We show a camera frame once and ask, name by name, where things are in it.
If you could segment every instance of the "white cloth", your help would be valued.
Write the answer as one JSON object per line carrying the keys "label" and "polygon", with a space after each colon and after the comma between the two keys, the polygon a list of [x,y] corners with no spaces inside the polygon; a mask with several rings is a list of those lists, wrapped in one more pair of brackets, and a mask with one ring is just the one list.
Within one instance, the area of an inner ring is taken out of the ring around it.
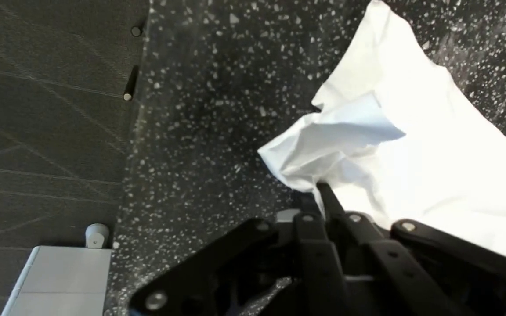
{"label": "white cloth", "polygon": [[259,149],[287,185],[329,182],[389,228],[412,217],[506,254],[506,136],[373,0],[352,45],[301,117]]}

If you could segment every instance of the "granite countertop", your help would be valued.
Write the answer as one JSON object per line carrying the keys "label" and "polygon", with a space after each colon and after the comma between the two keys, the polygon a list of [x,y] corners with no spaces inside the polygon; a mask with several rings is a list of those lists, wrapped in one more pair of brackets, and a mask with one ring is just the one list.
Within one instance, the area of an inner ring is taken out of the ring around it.
{"label": "granite countertop", "polygon": [[[394,0],[426,52],[506,133],[506,0]],[[366,0],[152,0],[108,310],[294,192],[257,149],[312,112]]]}

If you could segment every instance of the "speckled countertop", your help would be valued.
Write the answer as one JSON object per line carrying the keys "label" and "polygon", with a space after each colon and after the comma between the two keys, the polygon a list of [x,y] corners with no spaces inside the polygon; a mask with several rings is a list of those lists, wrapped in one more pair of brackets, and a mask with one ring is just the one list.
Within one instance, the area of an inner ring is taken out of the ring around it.
{"label": "speckled countertop", "polygon": [[[506,133],[506,0],[396,0],[426,49]],[[368,0],[154,0],[108,314],[159,271],[296,198],[257,149],[314,110]]]}

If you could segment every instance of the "gray tile floor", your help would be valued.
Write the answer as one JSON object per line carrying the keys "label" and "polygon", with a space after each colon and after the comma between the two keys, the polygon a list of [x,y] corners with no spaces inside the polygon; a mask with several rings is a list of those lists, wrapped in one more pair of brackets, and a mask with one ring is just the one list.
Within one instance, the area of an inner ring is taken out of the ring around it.
{"label": "gray tile floor", "polygon": [[0,0],[0,310],[38,243],[115,224],[147,0]]}

